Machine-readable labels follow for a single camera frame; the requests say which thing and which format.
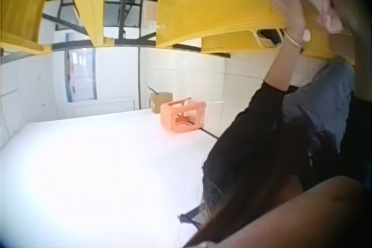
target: cardboard box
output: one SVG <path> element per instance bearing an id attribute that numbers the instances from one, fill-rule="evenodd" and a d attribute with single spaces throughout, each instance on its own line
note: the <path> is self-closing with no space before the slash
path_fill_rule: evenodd
<path id="1" fill-rule="evenodd" d="M 164 103 L 173 101 L 173 94 L 169 92 L 159 92 L 158 94 L 151 93 L 150 108 L 153 113 L 160 113 L 160 107 Z"/>

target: long brown hair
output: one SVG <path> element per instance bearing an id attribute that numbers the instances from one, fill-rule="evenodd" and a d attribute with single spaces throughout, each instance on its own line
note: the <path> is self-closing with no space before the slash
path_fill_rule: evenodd
<path id="1" fill-rule="evenodd" d="M 327 134 L 325 137 L 323 142 L 331 143 L 331 149 L 337 152 L 330 139 L 332 136 Z M 203 199 L 212 216 L 185 247 L 204 241 L 219 243 L 271 210 L 291 175 L 296 174 L 300 162 L 308 160 L 312 142 L 303 121 L 294 119 L 274 129 L 259 154 L 237 155 L 236 162 L 240 165 L 237 173 L 227 174 L 223 161 L 218 162 L 218 159 L 206 161 Z M 221 177 L 226 177 L 228 186 L 218 183 Z"/>

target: package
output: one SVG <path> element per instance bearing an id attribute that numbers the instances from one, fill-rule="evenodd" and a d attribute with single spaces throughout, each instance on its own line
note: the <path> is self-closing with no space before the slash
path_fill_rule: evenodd
<path id="1" fill-rule="evenodd" d="M 169 92 L 151 93 L 150 107 L 153 113 L 160 113 L 160 107 L 164 103 L 173 101 L 173 94 Z"/>

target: bracelet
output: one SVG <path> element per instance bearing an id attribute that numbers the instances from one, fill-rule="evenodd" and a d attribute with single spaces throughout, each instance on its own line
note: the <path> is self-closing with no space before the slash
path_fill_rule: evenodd
<path id="1" fill-rule="evenodd" d="M 286 29 L 283 29 L 283 32 L 285 34 L 285 36 L 287 36 L 287 38 L 296 46 L 298 46 L 299 48 L 302 48 L 302 44 L 299 44 L 296 42 L 296 40 L 294 40 L 289 34 L 288 32 L 286 31 Z"/>

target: woman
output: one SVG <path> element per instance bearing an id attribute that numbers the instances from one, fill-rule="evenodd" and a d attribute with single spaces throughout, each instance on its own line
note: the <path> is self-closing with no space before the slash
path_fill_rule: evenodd
<path id="1" fill-rule="evenodd" d="M 354 86 L 352 68 L 339 57 L 309 85 L 286 95 L 300 56 L 305 18 L 299 0 L 271 1 L 287 22 L 284 43 L 261 89 L 203 165 L 203 206 L 209 220 L 186 247 L 219 243 L 337 175 L 365 180 L 371 148 L 369 18 L 357 8 L 356 0 L 333 0 L 353 33 Z"/>

